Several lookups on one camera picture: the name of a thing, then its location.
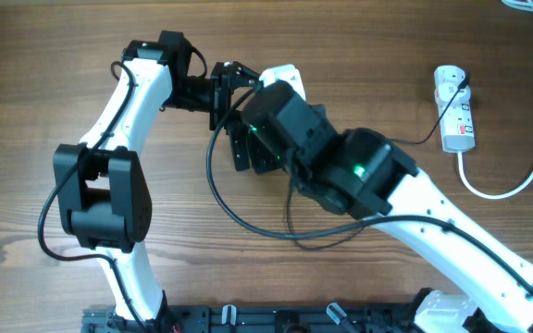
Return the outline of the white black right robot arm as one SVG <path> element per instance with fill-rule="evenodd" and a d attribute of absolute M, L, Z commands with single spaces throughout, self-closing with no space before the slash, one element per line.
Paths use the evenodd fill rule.
<path fill-rule="evenodd" d="M 504 332 L 533 332 L 533 264 L 452 203 L 382 134 L 337 132 L 279 80 L 244 95 L 242 124 L 289 173 L 291 187 L 354 228 L 375 228 L 439 270 Z"/>

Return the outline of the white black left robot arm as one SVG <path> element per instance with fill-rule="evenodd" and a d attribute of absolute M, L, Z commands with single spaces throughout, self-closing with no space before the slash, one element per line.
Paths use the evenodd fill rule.
<path fill-rule="evenodd" d="M 118 85 L 96 124 L 54 153 L 56 185 L 44 209 L 57 201 L 62 228 L 88 251 L 83 259 L 101 263 L 116 300 L 110 325 L 121 332 L 170 332 L 178 323 L 144 243 L 153 207 L 140 156 L 157 114 L 166 107 L 206 112 L 214 129 L 235 90 L 295 75 L 293 66 L 257 73 L 226 62 L 193 76 L 189 67 L 199 54 L 178 31 L 131 41 L 111 66 Z"/>

